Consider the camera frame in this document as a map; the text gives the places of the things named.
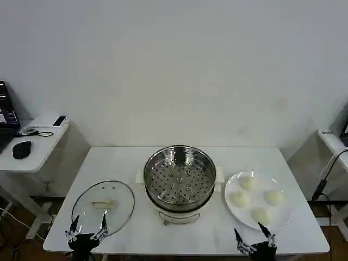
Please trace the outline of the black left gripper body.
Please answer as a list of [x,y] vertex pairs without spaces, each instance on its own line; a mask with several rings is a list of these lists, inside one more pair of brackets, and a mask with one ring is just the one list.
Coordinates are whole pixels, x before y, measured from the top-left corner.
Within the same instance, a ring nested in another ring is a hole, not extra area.
[[95,238],[92,233],[77,234],[74,238],[68,240],[71,251],[67,255],[71,261],[95,260],[95,256],[91,251],[99,244],[100,240]]

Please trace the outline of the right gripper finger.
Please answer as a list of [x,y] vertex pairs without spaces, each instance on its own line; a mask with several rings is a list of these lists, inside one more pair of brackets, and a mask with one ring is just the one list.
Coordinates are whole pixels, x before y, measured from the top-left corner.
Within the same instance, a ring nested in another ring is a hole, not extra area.
[[275,243],[275,234],[271,234],[268,228],[262,225],[260,222],[258,222],[258,225],[261,228],[261,231],[263,232],[263,234],[268,239],[268,247],[276,248],[277,245]]
[[237,249],[239,252],[243,253],[243,254],[252,254],[254,252],[254,247],[252,247],[251,245],[245,243],[240,234],[238,233],[237,229],[234,229],[235,232],[235,239],[237,242]]

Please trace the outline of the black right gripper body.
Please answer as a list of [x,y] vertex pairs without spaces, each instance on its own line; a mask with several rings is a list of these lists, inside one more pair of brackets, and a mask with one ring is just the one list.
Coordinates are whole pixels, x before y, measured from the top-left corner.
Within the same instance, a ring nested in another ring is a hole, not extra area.
[[255,261],[276,261],[276,251],[277,246],[275,244],[271,244],[269,246],[269,243],[267,241],[253,244],[251,245],[253,247],[252,253],[248,254],[248,257],[251,260]]

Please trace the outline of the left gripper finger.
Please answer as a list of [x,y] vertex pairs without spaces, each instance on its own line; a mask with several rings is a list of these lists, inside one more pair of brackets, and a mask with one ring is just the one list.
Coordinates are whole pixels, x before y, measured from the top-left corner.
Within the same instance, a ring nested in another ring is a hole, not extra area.
[[100,225],[100,231],[95,233],[90,239],[95,241],[103,241],[107,236],[107,219],[106,219],[107,211],[104,211],[103,219]]
[[77,225],[78,225],[79,215],[72,221],[68,231],[65,231],[65,236],[68,238],[68,242],[74,241],[76,235],[78,234]]

